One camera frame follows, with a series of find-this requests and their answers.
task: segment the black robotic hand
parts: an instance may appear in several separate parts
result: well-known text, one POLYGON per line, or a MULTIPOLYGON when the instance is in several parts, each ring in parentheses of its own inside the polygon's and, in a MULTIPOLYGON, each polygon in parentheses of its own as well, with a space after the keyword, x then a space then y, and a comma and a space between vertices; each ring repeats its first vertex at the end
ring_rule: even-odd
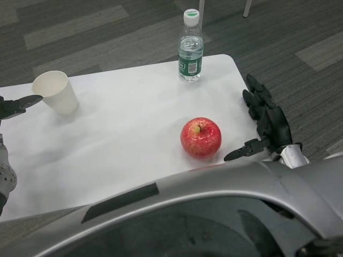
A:
MULTIPOLYGON (((40 95, 30 95, 18 100, 5 101, 0 96, 0 123, 3 119, 9 119, 26 112, 26 108, 38 103, 43 99, 40 95)), ((17 175, 9 164, 7 148, 0 134, 0 215, 7 202, 10 192, 17 185, 17 175)))
POLYGON ((253 76, 247 75, 247 88, 243 99, 249 107, 249 115, 257 121, 257 132, 261 140, 252 139, 240 149, 225 156, 224 161, 231 161, 242 156, 251 156, 262 152, 266 147, 271 153, 282 151, 293 144, 288 121, 282 109, 273 101, 268 89, 253 76))

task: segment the chair leg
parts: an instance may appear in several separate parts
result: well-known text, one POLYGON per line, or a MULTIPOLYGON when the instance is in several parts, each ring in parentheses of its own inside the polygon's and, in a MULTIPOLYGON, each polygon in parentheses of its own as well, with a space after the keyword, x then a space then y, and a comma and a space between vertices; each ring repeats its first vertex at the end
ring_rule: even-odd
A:
POLYGON ((205 7, 205 0, 200 0, 199 2, 199 13, 200 13, 199 26, 200 28, 203 27, 204 7, 205 7))
POLYGON ((251 2, 252 2, 252 0, 247 0, 247 4, 245 5, 245 9, 244 9, 244 13, 243 13, 243 17, 245 17, 245 18, 249 15, 251 2))

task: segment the white table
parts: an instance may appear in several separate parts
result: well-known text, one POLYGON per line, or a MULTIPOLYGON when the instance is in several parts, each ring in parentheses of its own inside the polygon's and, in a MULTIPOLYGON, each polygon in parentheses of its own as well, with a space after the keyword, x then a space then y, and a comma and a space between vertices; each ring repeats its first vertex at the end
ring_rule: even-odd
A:
MULTIPOLYGON (((4 120, 0 132, 18 175, 0 221, 82 206, 178 172, 222 163, 256 123, 242 99, 244 81, 231 57, 203 59, 201 79, 182 81, 177 62, 70 78, 80 106, 59 116, 43 102, 4 120), (194 160, 180 144, 195 117, 215 121, 222 146, 194 160)), ((5 99, 32 94, 31 84, 0 89, 5 99)))

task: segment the gray carpet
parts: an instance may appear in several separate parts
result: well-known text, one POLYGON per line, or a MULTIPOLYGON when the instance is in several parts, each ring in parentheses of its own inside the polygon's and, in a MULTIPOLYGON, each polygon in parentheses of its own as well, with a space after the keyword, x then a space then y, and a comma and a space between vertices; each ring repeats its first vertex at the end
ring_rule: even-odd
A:
MULTIPOLYGON (((2 0, 0 85, 32 82, 54 69, 81 75, 176 60, 182 10, 197 5, 197 0, 2 0), (152 39, 153 34, 160 37, 152 39), (110 49, 116 51, 109 55, 110 49)), ((311 161, 343 150, 343 1, 253 0, 246 19, 244 5, 244 0, 206 0, 204 54, 231 55, 243 76, 249 72, 263 82, 311 161)), ((65 213, 3 223, 1 245, 65 213)))

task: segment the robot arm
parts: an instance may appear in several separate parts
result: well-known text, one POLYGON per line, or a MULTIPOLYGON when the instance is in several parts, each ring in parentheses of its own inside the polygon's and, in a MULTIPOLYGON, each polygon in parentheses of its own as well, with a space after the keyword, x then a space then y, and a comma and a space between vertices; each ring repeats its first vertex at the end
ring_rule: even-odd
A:
MULTIPOLYGON (((5 101, 0 96, 0 124, 3 119, 13 118, 26 112, 26 108, 40 102, 40 95, 30 95, 18 100, 5 101)), ((17 175, 9 164, 9 155, 5 147, 3 136, 0 134, 0 215, 6 204, 10 192, 17 185, 17 175)))
POLYGON ((268 89, 253 76, 247 75, 248 90, 243 91, 243 99, 249 107, 249 115, 257 121, 257 132, 261 140, 252 139, 244 146, 225 156, 224 161, 231 161, 242 156, 251 156, 267 148, 275 161, 290 168, 297 168, 309 163, 303 156, 302 144, 293 143, 288 121, 282 109, 273 101, 268 89))

